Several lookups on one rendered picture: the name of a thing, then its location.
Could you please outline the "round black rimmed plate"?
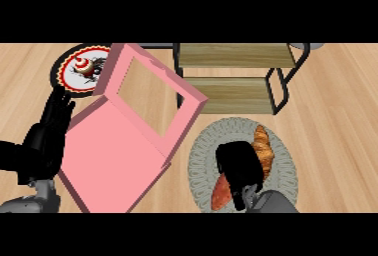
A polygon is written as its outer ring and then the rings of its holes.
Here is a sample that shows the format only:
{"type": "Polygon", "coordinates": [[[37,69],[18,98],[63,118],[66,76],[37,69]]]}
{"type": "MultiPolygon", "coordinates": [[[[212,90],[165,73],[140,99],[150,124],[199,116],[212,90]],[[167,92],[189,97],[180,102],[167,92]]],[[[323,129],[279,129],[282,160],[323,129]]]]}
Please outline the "round black rimmed plate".
{"type": "Polygon", "coordinates": [[[54,61],[50,85],[62,86],[72,98],[93,94],[109,50],[109,43],[81,43],[54,61]]]}

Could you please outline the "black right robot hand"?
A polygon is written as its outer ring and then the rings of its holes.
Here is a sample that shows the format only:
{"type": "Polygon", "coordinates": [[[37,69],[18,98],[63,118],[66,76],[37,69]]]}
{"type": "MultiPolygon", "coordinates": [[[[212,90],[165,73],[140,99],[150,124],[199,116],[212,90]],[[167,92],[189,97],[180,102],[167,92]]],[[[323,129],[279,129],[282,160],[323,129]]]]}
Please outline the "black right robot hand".
{"type": "Polygon", "coordinates": [[[230,194],[238,211],[245,209],[242,189],[245,186],[257,186],[263,189],[263,167],[252,145],[246,141],[235,141],[220,144],[215,149],[218,173],[226,176],[230,186],[230,194]]]}

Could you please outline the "round grey woven placemat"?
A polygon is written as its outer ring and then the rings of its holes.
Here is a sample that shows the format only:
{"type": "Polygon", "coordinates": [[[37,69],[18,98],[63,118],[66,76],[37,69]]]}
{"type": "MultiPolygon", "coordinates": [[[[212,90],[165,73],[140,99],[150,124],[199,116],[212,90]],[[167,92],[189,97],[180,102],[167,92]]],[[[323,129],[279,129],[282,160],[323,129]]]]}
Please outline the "round grey woven placemat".
{"type": "MultiPolygon", "coordinates": [[[[211,209],[211,196],[220,176],[215,161],[215,149],[220,144],[235,141],[254,142],[254,132],[260,123],[248,118],[230,117],[212,122],[201,131],[189,154],[187,175],[189,187],[196,206],[202,213],[238,213],[233,201],[220,210],[211,209]]],[[[298,178],[294,161],[282,140],[264,127],[269,135],[274,158],[261,194],[267,190],[279,191],[292,205],[297,204],[298,178]]]]}

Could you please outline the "open pink box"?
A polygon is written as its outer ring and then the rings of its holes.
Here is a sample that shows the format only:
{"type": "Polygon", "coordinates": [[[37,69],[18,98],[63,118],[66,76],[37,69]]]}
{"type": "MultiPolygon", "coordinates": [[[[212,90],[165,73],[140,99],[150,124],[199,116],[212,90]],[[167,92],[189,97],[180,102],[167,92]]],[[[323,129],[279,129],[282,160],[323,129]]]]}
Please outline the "open pink box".
{"type": "Polygon", "coordinates": [[[207,97],[134,43],[112,45],[93,94],[96,101],[71,120],[59,178],[83,212],[125,213],[170,167],[207,97]],[[133,61],[184,98],[164,134],[118,95],[133,61]]]}

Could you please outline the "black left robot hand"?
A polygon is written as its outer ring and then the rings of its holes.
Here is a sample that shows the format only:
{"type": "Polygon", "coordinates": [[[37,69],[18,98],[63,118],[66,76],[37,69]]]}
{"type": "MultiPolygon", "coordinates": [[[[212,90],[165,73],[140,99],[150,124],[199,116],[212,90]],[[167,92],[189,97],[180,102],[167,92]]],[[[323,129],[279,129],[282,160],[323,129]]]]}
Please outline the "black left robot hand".
{"type": "Polygon", "coordinates": [[[15,144],[0,141],[0,170],[18,174],[19,185],[52,179],[60,170],[74,107],[71,95],[65,93],[62,86],[56,86],[40,122],[31,126],[23,142],[15,144]]]}

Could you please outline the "golden brown croissant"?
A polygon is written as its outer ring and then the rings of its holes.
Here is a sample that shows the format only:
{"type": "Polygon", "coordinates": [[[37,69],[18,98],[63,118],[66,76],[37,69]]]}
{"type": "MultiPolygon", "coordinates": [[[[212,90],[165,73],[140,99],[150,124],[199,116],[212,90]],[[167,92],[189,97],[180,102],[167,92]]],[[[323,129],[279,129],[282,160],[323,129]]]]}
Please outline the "golden brown croissant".
{"type": "Polygon", "coordinates": [[[269,134],[261,125],[257,126],[254,131],[254,142],[251,143],[261,168],[263,168],[263,179],[267,179],[272,170],[274,153],[270,146],[269,134]]]}

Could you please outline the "cupcake with red topping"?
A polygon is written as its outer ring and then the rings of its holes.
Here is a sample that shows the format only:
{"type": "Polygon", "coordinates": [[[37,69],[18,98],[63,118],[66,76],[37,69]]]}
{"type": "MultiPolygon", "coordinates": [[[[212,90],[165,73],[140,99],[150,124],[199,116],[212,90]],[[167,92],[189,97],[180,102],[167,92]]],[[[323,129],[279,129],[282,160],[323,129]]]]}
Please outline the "cupcake with red topping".
{"type": "Polygon", "coordinates": [[[91,78],[100,74],[105,58],[75,58],[74,72],[80,73],[85,78],[91,78]]]}

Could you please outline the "orange red sweet potato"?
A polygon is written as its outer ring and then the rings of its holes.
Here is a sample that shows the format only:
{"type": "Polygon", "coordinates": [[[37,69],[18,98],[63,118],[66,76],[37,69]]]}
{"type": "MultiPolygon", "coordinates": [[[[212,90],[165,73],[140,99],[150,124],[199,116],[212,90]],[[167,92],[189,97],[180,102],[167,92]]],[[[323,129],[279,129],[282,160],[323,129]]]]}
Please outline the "orange red sweet potato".
{"type": "Polygon", "coordinates": [[[211,209],[214,211],[220,210],[227,205],[230,199],[232,199],[230,185],[226,179],[226,175],[221,174],[218,176],[215,186],[212,189],[211,209]]]}

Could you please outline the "grey round object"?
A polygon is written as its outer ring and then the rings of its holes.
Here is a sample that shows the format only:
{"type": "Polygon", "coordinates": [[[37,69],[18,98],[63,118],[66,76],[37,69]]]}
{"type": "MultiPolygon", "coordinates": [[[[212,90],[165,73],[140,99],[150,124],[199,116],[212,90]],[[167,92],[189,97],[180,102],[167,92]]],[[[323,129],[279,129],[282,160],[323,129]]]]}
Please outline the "grey round object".
{"type": "MultiPolygon", "coordinates": [[[[289,43],[289,45],[297,49],[304,50],[304,43],[289,43]]],[[[310,43],[310,50],[319,49],[323,45],[325,43],[310,43]]]]}

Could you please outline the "wooden tiered shelf black frame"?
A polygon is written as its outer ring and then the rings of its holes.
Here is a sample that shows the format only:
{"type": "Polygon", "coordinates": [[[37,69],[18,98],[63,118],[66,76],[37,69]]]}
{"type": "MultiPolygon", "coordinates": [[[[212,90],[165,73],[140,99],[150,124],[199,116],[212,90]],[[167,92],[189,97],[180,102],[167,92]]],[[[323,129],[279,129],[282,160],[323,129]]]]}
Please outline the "wooden tiered shelf black frame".
{"type": "Polygon", "coordinates": [[[294,59],[288,43],[174,43],[174,70],[208,97],[204,114],[272,114],[288,103],[288,83],[310,55],[310,44],[294,59]],[[189,76],[187,69],[263,68],[249,76],[189,76]]]}

